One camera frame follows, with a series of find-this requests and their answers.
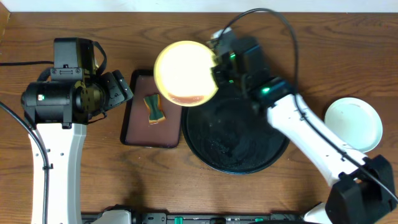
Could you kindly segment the orange green scrub sponge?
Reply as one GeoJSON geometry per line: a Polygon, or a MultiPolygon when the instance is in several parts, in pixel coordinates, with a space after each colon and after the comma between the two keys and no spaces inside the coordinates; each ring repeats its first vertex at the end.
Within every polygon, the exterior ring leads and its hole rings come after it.
{"type": "Polygon", "coordinates": [[[166,120],[159,94],[145,96],[144,103],[149,112],[149,124],[157,124],[166,120]]]}

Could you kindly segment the yellow plate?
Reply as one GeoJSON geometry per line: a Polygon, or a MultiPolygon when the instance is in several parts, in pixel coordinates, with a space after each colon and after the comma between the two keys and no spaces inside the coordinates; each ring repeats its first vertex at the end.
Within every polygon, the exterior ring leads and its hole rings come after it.
{"type": "Polygon", "coordinates": [[[215,53],[190,40],[172,43],[154,64],[154,80],[160,94],[180,106],[199,106],[211,100],[218,86],[212,68],[215,53]]]}

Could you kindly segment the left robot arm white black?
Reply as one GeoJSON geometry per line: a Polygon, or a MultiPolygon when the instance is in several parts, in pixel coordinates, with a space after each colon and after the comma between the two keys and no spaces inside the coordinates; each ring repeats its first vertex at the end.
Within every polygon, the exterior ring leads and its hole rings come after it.
{"type": "Polygon", "coordinates": [[[32,127],[32,223],[81,223],[81,155],[91,118],[132,98],[121,72],[90,81],[38,81],[21,97],[32,127]]]}

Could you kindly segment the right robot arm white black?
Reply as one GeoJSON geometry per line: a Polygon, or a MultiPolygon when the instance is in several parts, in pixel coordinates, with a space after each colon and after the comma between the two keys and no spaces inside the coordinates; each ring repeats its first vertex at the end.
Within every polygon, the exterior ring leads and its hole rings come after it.
{"type": "Polygon", "coordinates": [[[266,110],[268,123],[289,138],[331,188],[328,200],[303,215],[305,223],[376,223],[397,208],[394,176],[383,156],[370,159],[341,140],[307,106],[294,87],[271,76],[259,56],[237,53],[213,58],[217,85],[238,84],[266,110]]]}

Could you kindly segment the mint green plate top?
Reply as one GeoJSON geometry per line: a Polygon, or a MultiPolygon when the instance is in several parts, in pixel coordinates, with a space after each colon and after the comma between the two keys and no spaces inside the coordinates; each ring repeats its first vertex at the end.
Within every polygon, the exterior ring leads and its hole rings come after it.
{"type": "Polygon", "coordinates": [[[382,121],[377,111],[359,98],[334,101],[326,110],[325,124],[337,136],[361,152],[373,150],[381,141],[382,121]]]}

